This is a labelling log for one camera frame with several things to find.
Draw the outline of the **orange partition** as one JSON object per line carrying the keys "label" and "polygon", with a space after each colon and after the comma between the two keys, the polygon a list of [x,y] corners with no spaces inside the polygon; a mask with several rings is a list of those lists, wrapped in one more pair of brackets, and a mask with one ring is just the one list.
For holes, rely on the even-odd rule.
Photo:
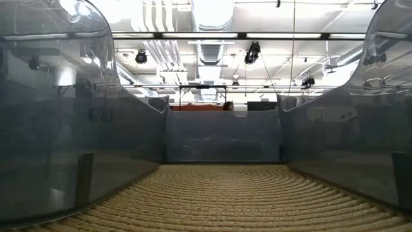
{"label": "orange partition", "polygon": [[173,111],[222,111],[222,105],[214,104],[186,104],[170,106]]}

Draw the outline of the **clear grey plastic tray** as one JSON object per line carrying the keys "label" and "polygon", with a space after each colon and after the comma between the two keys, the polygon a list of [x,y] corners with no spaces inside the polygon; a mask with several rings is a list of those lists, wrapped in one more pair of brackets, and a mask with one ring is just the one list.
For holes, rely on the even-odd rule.
{"label": "clear grey plastic tray", "polygon": [[88,0],[0,0],[0,228],[67,217],[155,170],[167,108],[122,86]]}
{"label": "clear grey plastic tray", "polygon": [[169,111],[166,162],[284,161],[279,112]]}
{"label": "clear grey plastic tray", "polygon": [[291,168],[412,214],[412,0],[384,0],[346,83],[278,104]]}

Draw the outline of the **black monitor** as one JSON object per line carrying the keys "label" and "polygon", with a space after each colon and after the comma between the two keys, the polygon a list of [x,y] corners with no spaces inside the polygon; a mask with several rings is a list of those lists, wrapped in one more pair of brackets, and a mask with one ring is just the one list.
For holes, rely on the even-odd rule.
{"label": "black monitor", "polygon": [[249,101],[247,103],[247,110],[248,111],[267,111],[267,110],[274,110],[276,106],[277,106],[277,102]]}

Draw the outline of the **long ceiling light strip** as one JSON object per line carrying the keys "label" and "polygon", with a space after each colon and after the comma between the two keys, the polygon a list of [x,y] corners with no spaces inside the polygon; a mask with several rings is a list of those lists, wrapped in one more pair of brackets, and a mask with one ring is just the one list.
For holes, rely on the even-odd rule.
{"label": "long ceiling light strip", "polygon": [[297,41],[363,41],[366,34],[356,33],[246,33],[246,32],[113,32],[118,40],[297,40]]}

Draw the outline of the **round woven straw placemat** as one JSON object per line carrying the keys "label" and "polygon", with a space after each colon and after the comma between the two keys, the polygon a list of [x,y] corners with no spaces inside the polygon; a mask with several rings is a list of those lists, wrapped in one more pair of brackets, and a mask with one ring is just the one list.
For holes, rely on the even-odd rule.
{"label": "round woven straw placemat", "polygon": [[286,166],[163,165],[88,210],[17,232],[412,232],[412,219]]}

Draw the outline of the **black metal gantry frame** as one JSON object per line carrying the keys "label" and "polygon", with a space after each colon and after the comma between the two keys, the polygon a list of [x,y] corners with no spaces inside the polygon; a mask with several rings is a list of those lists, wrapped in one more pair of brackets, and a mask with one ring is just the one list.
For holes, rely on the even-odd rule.
{"label": "black metal gantry frame", "polygon": [[[184,88],[187,88],[189,91],[192,88],[195,88],[197,90],[208,90],[208,89],[212,89],[214,88],[220,95],[222,95],[225,99],[225,101],[227,101],[227,85],[209,85],[209,84],[188,84],[188,85],[179,85],[179,110],[182,110],[182,90]],[[219,92],[219,89],[224,89],[224,93]]]}

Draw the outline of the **silver ventilation duct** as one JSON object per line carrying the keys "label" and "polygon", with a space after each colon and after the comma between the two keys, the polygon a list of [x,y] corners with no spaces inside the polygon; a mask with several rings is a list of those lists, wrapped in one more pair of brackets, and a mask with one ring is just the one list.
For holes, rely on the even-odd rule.
{"label": "silver ventilation duct", "polygon": [[[234,0],[190,0],[192,29],[195,32],[229,32],[232,30]],[[223,57],[223,40],[200,41],[198,59],[204,65],[218,65]]]}

